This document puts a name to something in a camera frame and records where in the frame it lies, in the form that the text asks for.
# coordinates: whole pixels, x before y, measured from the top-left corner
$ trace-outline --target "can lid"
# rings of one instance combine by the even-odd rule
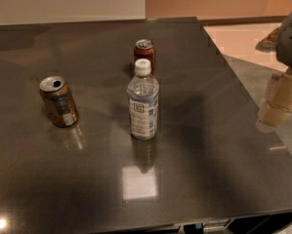
[[[136,42],[136,47],[142,50],[148,50],[153,48],[153,43],[151,40],[148,39],[141,39]]]
[[[61,76],[49,76],[41,81],[39,88],[44,92],[53,92],[59,90],[65,83]]]
[[[135,74],[148,76],[151,73],[151,62],[146,58],[139,58],[135,62]]]

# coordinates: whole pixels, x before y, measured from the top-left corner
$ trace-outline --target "bottle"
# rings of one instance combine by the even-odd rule
[[[135,76],[128,85],[131,134],[141,140],[155,136],[158,113],[157,80],[151,75],[151,64],[146,58],[135,62]]]

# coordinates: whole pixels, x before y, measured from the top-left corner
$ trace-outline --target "brown can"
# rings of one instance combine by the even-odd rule
[[[155,49],[151,40],[141,39],[136,42],[134,49],[135,61],[148,59],[151,62],[151,74],[155,73]]]
[[[78,113],[70,88],[61,76],[50,76],[39,85],[40,96],[58,127],[68,127],[78,120]]]

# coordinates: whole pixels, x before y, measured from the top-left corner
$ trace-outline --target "table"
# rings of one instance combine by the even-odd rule
[[[157,50],[159,126],[130,135],[141,38]],[[51,75],[79,111],[52,124]],[[292,212],[292,157],[196,18],[0,26],[0,219],[5,233],[97,233]]]

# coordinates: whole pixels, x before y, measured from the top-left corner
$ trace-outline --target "floor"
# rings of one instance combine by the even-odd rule
[[[267,37],[278,26],[280,23],[205,27],[258,106],[264,100],[266,85],[271,75],[273,73],[279,74],[287,68],[286,65],[276,60],[274,51],[263,52],[257,49],[259,41]],[[275,132],[292,155],[292,113]],[[278,234],[292,234],[292,225],[281,230]]]

